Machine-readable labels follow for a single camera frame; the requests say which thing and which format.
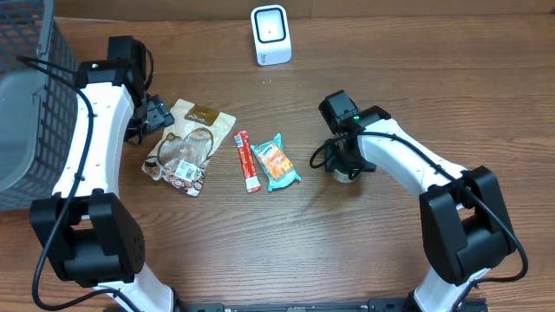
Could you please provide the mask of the green lid jar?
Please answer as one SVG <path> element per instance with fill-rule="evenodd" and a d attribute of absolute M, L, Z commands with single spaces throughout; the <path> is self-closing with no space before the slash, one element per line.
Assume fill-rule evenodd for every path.
<path fill-rule="evenodd" d="M 350 171 L 343 171 L 338 169 L 334 170 L 333 177 L 336 181 L 344 184 L 352 183 L 354 180 L 352 173 Z"/>

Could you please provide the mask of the beige brown snack pouch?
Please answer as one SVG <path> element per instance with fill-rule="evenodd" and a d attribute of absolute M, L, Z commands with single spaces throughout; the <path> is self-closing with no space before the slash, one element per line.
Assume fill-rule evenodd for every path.
<path fill-rule="evenodd" d="M 142 171 L 188 196 L 199 196 L 206 168 L 236 118 L 216 109 L 177 100 L 170 113 L 174 123 L 166 127 L 161 140 L 147 155 Z"/>

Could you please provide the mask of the teal orange cracker packet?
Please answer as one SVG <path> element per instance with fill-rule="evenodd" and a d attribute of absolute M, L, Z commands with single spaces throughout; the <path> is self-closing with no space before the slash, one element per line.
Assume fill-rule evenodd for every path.
<path fill-rule="evenodd" d="M 294 165 L 284 153 L 282 135 L 277 133 L 272 140 L 250 149 L 268 178 L 268 192 L 285 188 L 295 181 L 301 181 Z"/>

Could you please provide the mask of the red white stick packet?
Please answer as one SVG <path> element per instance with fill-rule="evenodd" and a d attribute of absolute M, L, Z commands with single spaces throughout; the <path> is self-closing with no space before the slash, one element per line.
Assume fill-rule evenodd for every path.
<path fill-rule="evenodd" d="M 252 158 L 250 141 L 248 132 L 245 130 L 234 133 L 233 138 L 238 148 L 238 155 L 245 177 L 245 187 L 248 193 L 258 192 L 261 185 L 258 181 L 258 175 Z"/>

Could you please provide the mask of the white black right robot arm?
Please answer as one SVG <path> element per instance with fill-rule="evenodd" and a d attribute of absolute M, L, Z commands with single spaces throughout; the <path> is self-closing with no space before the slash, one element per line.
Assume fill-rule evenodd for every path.
<path fill-rule="evenodd" d="M 362 310 L 486 311 L 486 300 L 469 298 L 470 290 L 520 247 L 496 176 L 443 159 L 385 110 L 361 110 L 343 90 L 318 109 L 333 134 L 319 149 L 326 172 L 348 183 L 381 168 L 419 200 L 427 275 L 407 296 L 371 299 Z"/>

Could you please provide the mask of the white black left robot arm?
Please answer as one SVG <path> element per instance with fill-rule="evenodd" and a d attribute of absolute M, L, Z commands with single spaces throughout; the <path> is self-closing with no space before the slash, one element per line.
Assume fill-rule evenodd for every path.
<path fill-rule="evenodd" d="M 58 65 L 20 57 L 20 62 L 65 84 L 77 95 L 69 154 L 52 195 L 36 199 L 29 220 L 42 245 L 33 276 L 35 305 L 59 311 L 106 294 L 122 311 L 181 311 L 176 290 L 160 282 L 145 262 L 143 232 L 120 200 L 118 175 L 123 145 L 171 126 L 163 100 L 148 94 L 151 51 L 132 36 L 112 36 L 104 60 L 82 62 L 72 80 Z M 43 267 L 90 293 L 52 305 L 39 296 Z"/>

